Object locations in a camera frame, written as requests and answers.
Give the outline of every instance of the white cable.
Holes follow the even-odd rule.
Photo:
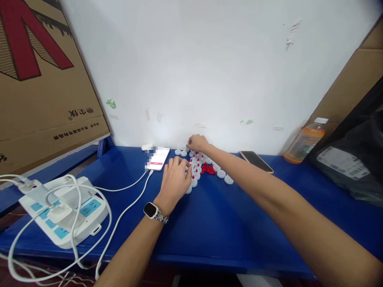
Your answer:
[[[120,222],[121,217],[122,217],[122,216],[124,215],[124,213],[125,213],[130,207],[132,207],[132,206],[133,206],[133,205],[134,205],[134,204],[141,198],[141,196],[144,194],[144,191],[145,191],[145,188],[146,188],[146,184],[148,183],[148,180],[149,180],[150,176],[152,175],[152,173],[153,173],[153,170],[150,171],[149,176],[148,176],[148,178],[147,178],[146,181],[145,181],[145,185],[144,185],[144,188],[143,188],[143,190],[142,190],[140,196],[137,197],[137,199],[136,199],[131,205],[129,205],[129,206],[128,206],[128,207],[127,207],[121,214],[120,214],[119,218],[117,219],[117,222],[116,222],[116,224],[115,224],[115,227],[113,228],[112,234],[111,234],[111,236],[109,237],[108,243],[106,244],[106,246],[105,246],[105,248],[104,248],[104,250],[103,250],[103,252],[102,252],[102,254],[101,254],[101,256],[100,256],[100,259],[99,259],[99,261],[97,262],[97,267],[96,267],[96,280],[98,280],[99,277],[100,277],[99,269],[100,269],[100,267],[101,267],[102,259],[103,259],[104,255],[105,255],[105,252],[107,251],[107,249],[108,249],[108,247],[109,247],[109,244],[110,244],[111,241],[112,241],[113,235],[114,235],[114,233],[115,233],[115,231],[116,231],[116,229],[117,229],[117,225],[118,225],[118,223]]]
[[[118,218],[118,220],[117,220],[117,222],[116,222],[116,224],[115,224],[115,227],[114,227],[114,229],[113,229],[113,232],[112,232],[112,234],[111,234],[111,236],[110,236],[110,238],[109,238],[109,241],[108,241],[108,243],[107,243],[107,245],[105,246],[105,249],[103,250],[103,253],[101,254],[101,256],[100,256],[100,259],[99,259],[99,261],[98,261],[98,263],[97,263],[97,267],[96,267],[96,280],[99,278],[99,268],[100,268],[100,266],[101,266],[101,261],[102,261],[102,258],[103,258],[103,256],[104,256],[104,254],[105,254],[105,252],[106,252],[106,250],[107,250],[107,248],[109,247],[109,244],[110,244],[110,242],[111,242],[111,240],[112,240],[112,237],[113,237],[113,235],[114,235],[114,233],[115,233],[115,231],[116,231],[116,228],[117,228],[117,225],[118,225],[118,223],[119,223],[119,221],[120,221],[120,219],[121,219],[121,217],[123,216],[123,214],[130,208],[130,207],[132,207],[140,198],[141,198],[141,196],[142,196],[142,194],[144,193],[144,191],[145,191],[145,188],[146,188],[146,185],[147,185],[147,183],[148,183],[148,180],[149,180],[149,177],[152,175],[152,173],[153,173],[153,171],[151,170],[150,171],[150,173],[149,173],[149,176],[148,176],[148,178],[147,178],[147,180],[146,180],[146,182],[145,182],[145,185],[144,185],[144,188],[143,188],[143,190],[142,190],[142,192],[141,192],[141,194],[140,194],[140,196],[130,205],[130,206],[128,206],[122,213],[121,213],[121,215],[119,216],[119,218]],[[118,189],[118,190],[109,190],[109,189],[104,189],[104,188],[101,188],[101,187],[96,187],[96,188],[98,188],[98,189],[102,189],[102,190],[105,190],[105,191],[121,191],[121,190],[124,190],[124,189],[128,189],[128,188],[130,188],[130,187],[132,187],[133,185],[135,185],[136,183],[138,183],[143,177],[144,177],[144,175],[146,174],[146,171],[144,172],[144,174],[135,182],[135,183],[133,183],[132,185],[130,185],[130,186],[128,186],[128,187],[125,187],[125,188],[122,188],[122,189]],[[63,272],[65,272],[65,271],[67,271],[69,268],[71,268],[71,267],[73,267],[75,264],[78,264],[81,268],[83,268],[83,269],[89,269],[89,268],[87,268],[87,267],[85,267],[85,266],[83,266],[82,264],[81,264],[81,260],[86,256],[86,255],[88,255],[97,245],[98,245],[98,243],[104,238],[104,236],[106,235],[106,233],[108,232],[108,230],[109,230],[109,228],[110,228],[110,226],[111,226],[111,222],[112,222],[112,211],[111,211],[111,208],[110,208],[110,206],[109,206],[109,204],[108,204],[108,202],[107,202],[107,200],[106,200],[106,198],[105,198],[105,196],[99,191],[99,190],[97,190],[96,188],[94,188],[94,187],[90,187],[90,186],[88,186],[88,185],[79,185],[79,184],[77,184],[77,180],[76,180],[76,178],[74,177],[74,176],[72,176],[72,175],[67,175],[67,176],[69,176],[69,177],[71,177],[72,179],[73,179],[73,181],[74,181],[74,184],[68,184],[68,185],[62,185],[62,186],[59,186],[59,187],[56,187],[56,188],[54,188],[54,189],[52,189],[52,190],[50,190],[47,194],[46,194],[46,197],[45,197],[45,199],[47,200],[47,198],[48,198],[48,196],[52,193],[52,192],[54,192],[54,191],[56,191],[56,190],[58,190],[58,189],[60,189],[60,188],[62,188],[62,187],[72,187],[72,186],[76,186],[77,187],[77,190],[78,190],[78,192],[79,192],[79,207],[78,207],[78,210],[77,210],[77,213],[76,213],[76,217],[75,217],[75,220],[74,220],[74,222],[73,222],[73,225],[72,225],[72,230],[71,230],[71,244],[72,244],[72,248],[73,248],[73,252],[74,252],[74,254],[75,254],[75,261],[71,264],[71,265],[69,265],[68,267],[66,267],[65,269],[63,269],[63,270],[61,270],[61,271],[58,271],[58,272],[56,272],[56,273],[51,273],[51,275],[49,275],[49,276],[45,276],[45,277],[40,277],[40,278],[35,278],[34,277],[34,275],[33,275],[33,273],[30,271],[30,270],[28,270],[28,268],[26,268],[25,266],[23,266],[20,262],[17,262],[17,264],[18,265],[20,265],[23,269],[25,269],[30,275],[31,275],[31,277],[32,278],[25,278],[25,277],[22,277],[22,276],[20,276],[19,274],[17,274],[17,272],[16,272],[16,270],[15,270],[15,268],[14,268],[14,265],[13,265],[13,262],[16,262],[16,260],[13,260],[13,253],[14,253],[14,249],[15,249],[15,247],[16,247],[16,244],[17,244],[17,241],[18,241],[18,239],[20,238],[20,236],[21,236],[21,234],[24,232],[24,230],[33,222],[33,221],[35,221],[36,220],[36,218],[42,213],[42,212],[44,212],[45,210],[46,210],[46,208],[45,209],[43,209],[43,210],[41,210],[40,212],[38,212],[38,214],[35,216],[35,217],[33,217],[20,231],[19,231],[19,233],[16,235],[16,237],[15,237],[15,239],[14,239],[14,241],[13,241],[13,243],[12,243],[12,245],[11,245],[11,247],[10,247],[10,251],[9,251],[9,254],[8,254],[8,268],[9,268],[9,271],[10,271],[10,274],[12,275],[12,277],[13,278],[15,278],[16,280],[19,280],[19,281],[21,281],[21,282],[28,282],[28,283],[31,283],[31,282],[37,282],[37,284],[38,285],[42,285],[42,286],[48,286],[48,285],[51,285],[51,284],[48,284],[48,285],[46,285],[46,284],[42,284],[42,283],[39,283],[39,282],[41,282],[41,281],[44,281],[44,280],[48,280],[48,279],[50,279],[50,278],[54,278],[54,277],[56,277],[56,276],[58,276],[58,277],[60,277],[60,278],[62,278],[62,281],[61,281],[61,283],[63,282],[63,281],[65,281],[65,280],[68,280],[68,279],[65,279],[64,277],[62,277],[60,274],[62,274]],[[74,226],[75,226],[75,224],[76,224],[76,222],[77,222],[77,219],[78,219],[78,216],[79,216],[79,211],[80,211],[80,209],[81,209],[81,201],[82,201],[82,198],[81,198],[81,191],[80,191],[80,188],[79,187],[86,187],[86,188],[89,188],[89,189],[91,189],[91,190],[94,190],[95,192],[97,192],[100,196],[101,196],[101,198],[105,201],[105,204],[106,204],[106,207],[107,207],[107,209],[108,209],[108,212],[109,212],[109,224],[108,224],[108,227],[107,227],[107,229],[105,230],[105,232],[104,232],[104,234],[101,236],[101,238],[85,253],[85,254],[83,254],[80,258],[78,258],[78,252],[77,252],[77,248],[76,248],[76,246],[75,246],[75,244],[74,244],[74,240],[73,240],[73,234],[74,234]],[[75,282],[76,284],[83,284],[85,287],[86,287],[86,285],[84,284],[84,283],[78,283],[78,282],[76,282],[76,281],[73,281],[72,280],[72,278],[71,279],[69,279],[68,280],[68,283],[70,282],[70,281],[72,281],[72,282]]]
[[[77,179],[73,176],[73,175],[66,175],[67,177],[70,177],[74,184],[77,184]],[[77,191],[79,192],[79,204],[78,204],[78,207],[77,207],[77,212],[76,212],[76,217],[75,217],[75,220],[73,221],[73,224],[72,224],[72,228],[71,228],[71,234],[70,234],[70,239],[71,239],[71,245],[72,245],[72,249],[73,249],[73,254],[75,255],[75,260],[78,260],[79,258],[79,253],[77,251],[77,247],[76,247],[76,244],[75,244],[75,226],[76,226],[76,223],[77,223],[77,219],[79,218],[79,214],[80,214],[80,209],[81,209],[81,205],[82,205],[82,194],[81,194],[81,190],[80,190],[80,187],[77,186]],[[77,265],[82,268],[82,269],[85,269],[85,270],[88,270],[88,269],[91,269],[91,267],[85,267],[81,261],[78,261],[77,262]]]
[[[5,260],[8,260],[8,257],[5,256],[4,254],[1,254],[1,253],[0,253],[0,258],[5,259]],[[16,263],[17,265],[19,265],[22,269],[24,269],[24,270],[31,276],[31,278],[35,278],[35,276],[34,276],[33,272],[32,272],[29,268],[36,269],[36,270],[41,271],[41,272],[44,272],[44,273],[46,273],[46,274],[53,274],[53,273],[51,273],[51,272],[49,272],[49,271],[47,271],[47,270],[45,270],[45,269],[43,269],[43,268],[40,268],[40,267],[37,267],[37,266],[34,266],[34,265],[30,265],[30,264],[27,264],[27,263],[24,263],[24,262],[22,263],[22,262],[19,262],[19,261],[16,260],[16,259],[14,259],[13,262]],[[61,280],[64,280],[64,277],[61,276],[61,275],[57,275],[57,277],[59,277]],[[90,279],[83,279],[83,278],[81,278],[81,277],[79,277],[79,276],[75,276],[75,277],[73,277],[73,278],[80,279],[81,281],[90,281],[90,282],[93,283],[93,284],[95,283],[93,280],[90,280]],[[49,283],[49,284],[36,282],[36,284],[39,285],[39,286],[51,286],[51,285],[58,284],[58,283],[60,283],[60,282],[61,282],[61,281],[57,281],[57,282]],[[83,285],[84,287],[88,287],[88,286],[86,286],[86,285],[85,285],[84,283],[82,283],[82,282],[77,282],[77,281],[75,281],[75,280],[72,280],[71,282],[73,282],[73,283],[75,283],[75,284],[78,284],[78,285]]]
[[[68,274],[70,273],[70,271],[68,271],[65,275],[64,275],[64,278],[61,280],[60,284],[58,287],[61,287],[61,284],[64,283],[65,281],[65,278],[68,276]]]
[[[32,181],[29,178],[22,176],[22,175],[12,175],[11,174],[11,175],[0,175],[0,177],[17,177],[18,179],[20,179],[24,183],[28,183],[28,184],[32,183]]]
[[[17,181],[14,181],[13,179],[0,179],[0,181],[8,181],[8,182],[11,182],[13,183],[14,185],[17,185]]]
[[[122,189],[111,190],[111,189],[104,189],[102,187],[95,187],[95,188],[102,189],[102,190],[105,190],[105,191],[121,191],[121,190],[124,190],[124,189],[128,189],[129,187],[132,187],[133,185],[138,183],[144,177],[145,174],[146,174],[146,171],[144,172],[144,174],[135,183],[133,183],[132,185],[129,185],[128,187],[122,188]],[[66,177],[70,177],[73,180],[73,182],[75,184],[77,184],[77,179],[73,175],[67,174]],[[78,192],[79,192],[79,195],[80,195],[81,194],[80,188],[77,187],[77,189],[78,189]],[[82,202],[82,198],[81,198],[81,195],[80,195],[79,196],[79,207],[77,208],[77,213],[76,213],[75,221],[73,222],[72,229],[71,229],[71,244],[72,244],[73,253],[75,255],[75,260],[77,260],[79,258],[79,254],[78,254],[76,245],[74,243],[74,229],[75,229],[75,223],[77,222],[77,218],[79,217],[80,208],[81,208],[81,202]],[[94,267],[94,266],[85,267],[80,261],[77,264],[78,264],[78,266],[80,268],[85,269],[85,270],[89,270],[89,269]]]
[[[17,241],[19,240],[21,234],[25,231],[25,229],[33,222],[35,221],[35,219],[42,213],[46,210],[43,209],[41,210],[40,212],[38,212],[38,214],[36,216],[34,216],[20,231],[19,233],[16,235],[15,239],[13,240],[12,242],[12,245],[10,247],[10,250],[9,250],[9,254],[8,254],[8,269],[9,269],[9,272],[10,274],[12,275],[12,277],[18,281],[21,281],[21,282],[27,282],[27,283],[31,283],[31,282],[41,282],[41,281],[44,281],[44,280],[48,280],[48,279],[51,279],[51,278],[54,278],[55,276],[59,275],[59,274],[62,274],[64,273],[65,271],[67,271],[69,268],[73,267],[74,265],[77,264],[78,261],[82,260],[83,258],[85,258],[86,255],[88,255],[99,243],[100,241],[104,238],[104,236],[106,235],[106,233],[108,232],[110,226],[111,226],[111,222],[112,222],[112,210],[109,206],[109,203],[107,201],[107,199],[105,198],[105,196],[97,189],[93,188],[93,187],[90,187],[88,185],[79,185],[79,184],[69,184],[69,185],[62,185],[62,186],[59,186],[59,187],[56,187],[54,189],[52,189],[51,191],[49,191],[47,193],[47,196],[49,194],[51,194],[52,192],[62,188],[62,187],[71,187],[71,186],[79,186],[79,187],[86,187],[86,188],[89,188],[89,189],[92,189],[94,191],[96,191],[100,196],[101,198],[105,201],[105,205],[109,211],[109,223],[108,223],[108,226],[104,232],[104,234],[99,238],[99,240],[87,251],[85,252],[78,260],[75,260],[71,265],[67,266],[65,269],[59,271],[59,272],[56,272],[52,275],[49,275],[49,276],[45,276],[45,277],[40,277],[40,278],[36,278],[36,279],[32,279],[32,278],[25,278],[25,277],[22,277],[20,276],[16,270],[15,270],[15,267],[13,265],[13,254],[14,254],[14,250],[15,250],[15,246],[17,244]]]
[[[102,187],[95,187],[97,189],[101,189],[101,190],[105,190],[105,191],[121,191],[121,190],[124,190],[124,189],[128,189],[129,187],[132,187],[133,185],[135,185],[136,183],[138,183],[143,177],[144,175],[146,174],[147,171],[144,172],[144,174],[138,179],[138,181],[136,181],[135,183],[133,183],[132,185],[129,185],[128,187],[124,187],[122,189],[115,189],[115,190],[112,190],[112,189],[105,189],[105,188],[102,188]]]

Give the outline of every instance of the cardboard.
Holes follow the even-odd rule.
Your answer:
[[[57,0],[0,0],[0,97],[1,174],[22,173],[109,133]]]
[[[319,103],[307,124],[315,118],[328,118],[326,135],[319,146],[383,77],[383,19],[380,19],[361,47],[355,51],[342,72]]]

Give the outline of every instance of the hand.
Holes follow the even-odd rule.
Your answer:
[[[192,135],[189,138],[189,144],[186,145],[188,148],[206,153],[206,149],[209,146],[209,142],[205,136],[200,136],[199,134]]]
[[[161,190],[153,202],[164,216],[171,214],[176,204],[187,192],[192,183],[191,172],[190,163],[178,156],[174,159],[169,159],[169,164],[165,165]]]

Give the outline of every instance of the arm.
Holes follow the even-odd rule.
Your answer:
[[[161,190],[153,201],[164,216],[171,214],[192,182],[191,168],[188,169],[185,178],[186,166],[190,167],[190,163],[186,159],[175,157],[169,159],[169,164],[164,167]],[[101,274],[95,287],[137,286],[148,265],[162,228],[161,222],[144,216]]]
[[[381,286],[383,264],[286,183],[204,136],[187,146],[215,161],[274,220],[324,286]]]

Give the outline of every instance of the red printed letter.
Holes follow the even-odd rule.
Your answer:
[[[0,47],[2,56],[5,55],[0,59],[0,72],[19,81],[41,76],[33,52],[36,47],[39,47],[36,52],[40,57],[54,66],[62,70],[73,67],[23,0],[0,0],[0,42],[4,40],[8,47]]]

